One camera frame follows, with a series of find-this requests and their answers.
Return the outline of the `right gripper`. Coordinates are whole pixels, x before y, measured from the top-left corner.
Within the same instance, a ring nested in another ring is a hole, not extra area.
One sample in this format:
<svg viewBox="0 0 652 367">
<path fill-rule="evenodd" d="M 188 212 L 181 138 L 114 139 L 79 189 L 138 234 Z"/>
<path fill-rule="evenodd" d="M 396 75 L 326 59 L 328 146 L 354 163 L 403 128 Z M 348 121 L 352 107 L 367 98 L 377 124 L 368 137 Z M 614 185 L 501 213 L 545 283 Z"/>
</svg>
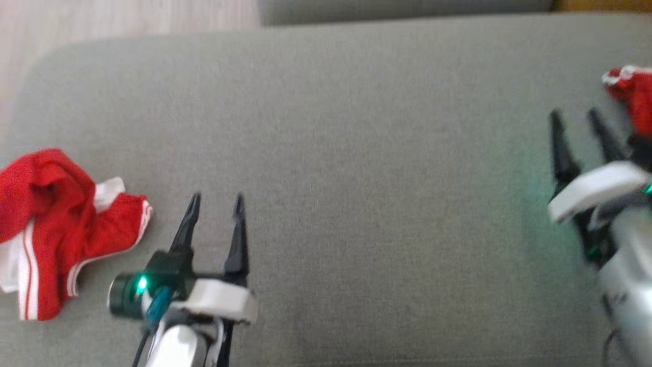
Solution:
<svg viewBox="0 0 652 367">
<path fill-rule="evenodd" d="M 554 197 L 548 204 L 548 216 L 554 223 L 642 190 L 650 184 L 650 173 L 628 161 L 628 155 L 596 107 L 587 112 L 587 118 L 606 164 L 580 174 L 580 166 L 564 135 L 561 111 L 553 110 L 549 115 L 555 186 Z"/>
</svg>

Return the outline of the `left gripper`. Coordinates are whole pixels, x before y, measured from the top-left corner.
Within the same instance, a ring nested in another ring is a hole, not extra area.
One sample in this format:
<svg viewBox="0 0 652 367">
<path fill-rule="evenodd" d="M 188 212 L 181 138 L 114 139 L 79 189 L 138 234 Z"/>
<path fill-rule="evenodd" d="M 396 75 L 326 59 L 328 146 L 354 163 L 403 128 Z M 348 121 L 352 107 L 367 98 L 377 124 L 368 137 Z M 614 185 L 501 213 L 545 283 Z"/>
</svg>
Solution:
<svg viewBox="0 0 652 367">
<path fill-rule="evenodd" d="M 170 252 L 192 249 L 193 234 L 200 216 L 202 193 L 195 192 L 170 246 Z M 176 308 L 194 315 L 226 319 L 235 323 L 258 321 L 258 297 L 249 288 L 250 270 L 245 199 L 236 197 L 234 230 L 225 274 L 213 277 L 182 277 L 176 281 Z"/>
</svg>

